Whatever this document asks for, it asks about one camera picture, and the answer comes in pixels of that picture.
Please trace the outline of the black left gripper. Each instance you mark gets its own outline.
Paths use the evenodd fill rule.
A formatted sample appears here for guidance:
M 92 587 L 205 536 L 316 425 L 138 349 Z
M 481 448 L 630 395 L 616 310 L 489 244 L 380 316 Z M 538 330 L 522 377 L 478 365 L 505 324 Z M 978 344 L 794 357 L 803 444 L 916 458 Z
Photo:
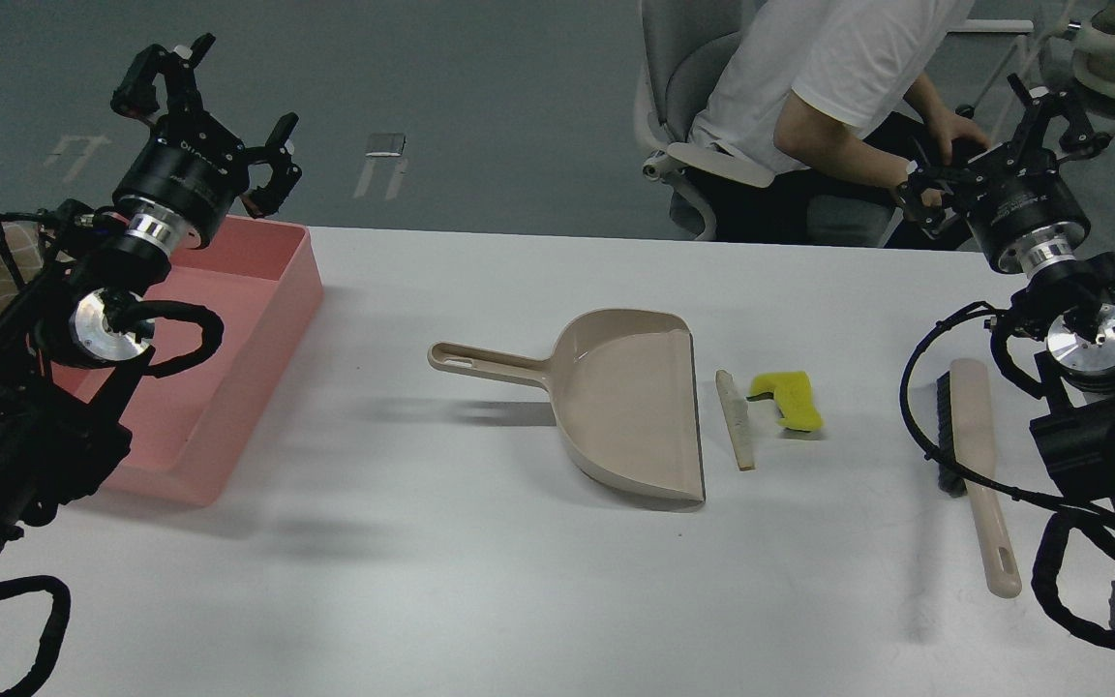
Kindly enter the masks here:
M 215 42 L 216 36 L 203 33 L 174 49 L 148 45 L 112 91 L 112 110 L 151 128 L 149 141 L 112 191 L 112 201 L 123 212 L 129 201 L 158 204 L 186 221 L 198 244 L 213 241 L 237 196 L 249 216 L 270 217 L 304 175 L 290 145 L 295 113 L 280 116 L 264 144 L 248 151 L 242 138 L 211 114 L 201 114 L 205 109 L 195 70 Z M 158 79 L 166 91 L 163 116 Z M 248 167 L 256 165 L 269 167 L 265 185 L 244 193 Z

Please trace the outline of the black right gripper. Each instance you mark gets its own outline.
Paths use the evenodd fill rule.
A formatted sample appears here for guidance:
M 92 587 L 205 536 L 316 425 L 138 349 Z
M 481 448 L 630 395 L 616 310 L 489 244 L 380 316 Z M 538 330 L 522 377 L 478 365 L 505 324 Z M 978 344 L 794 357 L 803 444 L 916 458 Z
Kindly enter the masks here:
M 1096 158 L 1114 136 L 1093 127 L 1074 93 L 1028 89 L 1018 74 L 1006 80 L 1022 104 L 1014 136 L 966 167 L 908 162 L 906 180 L 892 188 L 903 213 L 893 243 L 968 243 L 973 234 L 993 272 L 1030 274 L 1039 265 L 1026 258 L 1034 248 L 1065 242 L 1070 255 L 1088 238 L 1089 217 L 1058 164 Z M 1058 155 L 1044 146 L 1054 119 L 1067 124 Z

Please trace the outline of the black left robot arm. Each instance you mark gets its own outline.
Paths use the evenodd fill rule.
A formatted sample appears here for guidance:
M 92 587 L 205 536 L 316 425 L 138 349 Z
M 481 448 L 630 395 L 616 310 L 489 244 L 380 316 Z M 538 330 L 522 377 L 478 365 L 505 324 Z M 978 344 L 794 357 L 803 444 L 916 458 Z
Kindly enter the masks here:
M 274 215 L 301 180 L 280 116 L 248 146 L 205 109 L 195 71 L 214 35 L 148 45 L 112 91 L 112 110 L 149 128 L 149 141 L 94 209 L 0 213 L 0 258 L 16 294 L 0 314 L 0 553 L 68 502 L 90 496 L 130 451 L 123 414 L 146 377 L 185 372 L 216 354 L 225 333 L 203 304 L 149 300 L 178 250 L 211 246 L 235 201 Z M 54 672 L 72 612 L 52 575 L 0 581 L 0 601 L 50 599 L 28 671 L 9 696 L 33 696 Z

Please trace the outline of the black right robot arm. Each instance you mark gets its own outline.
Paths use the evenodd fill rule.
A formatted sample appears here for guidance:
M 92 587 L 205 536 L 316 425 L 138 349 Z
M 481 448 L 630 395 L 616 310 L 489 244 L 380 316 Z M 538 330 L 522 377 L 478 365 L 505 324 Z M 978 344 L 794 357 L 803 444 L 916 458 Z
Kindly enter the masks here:
M 1090 225 L 1061 180 L 1061 164 L 1092 159 L 1111 144 L 1088 113 L 1109 99 L 1075 85 L 1049 91 L 1017 75 L 1008 81 L 1022 105 L 1012 136 L 981 154 L 957 146 L 951 165 L 920 162 L 901 195 L 928 238 L 973 239 L 993 272 L 1021 274 L 1026 285 L 1005 308 L 975 301 L 925 333 L 903 367 L 901 415 L 925 459 L 941 468 L 947 493 L 1001 493 L 1050 511 L 1034 564 L 1036 600 L 1075 638 L 1115 652 L 1115 629 L 1073 614 L 1057 587 L 1073 530 L 1115 560 L 1115 251 L 1078 256 Z M 917 423 L 910 385 L 918 361 L 972 320 L 985 322 L 1001 377 L 1047 406 L 1028 430 L 1056 493 L 1006 485 L 973 453 L 975 428 L 990 419 L 975 409 L 969 376 L 948 374 L 937 385 L 941 439 Z

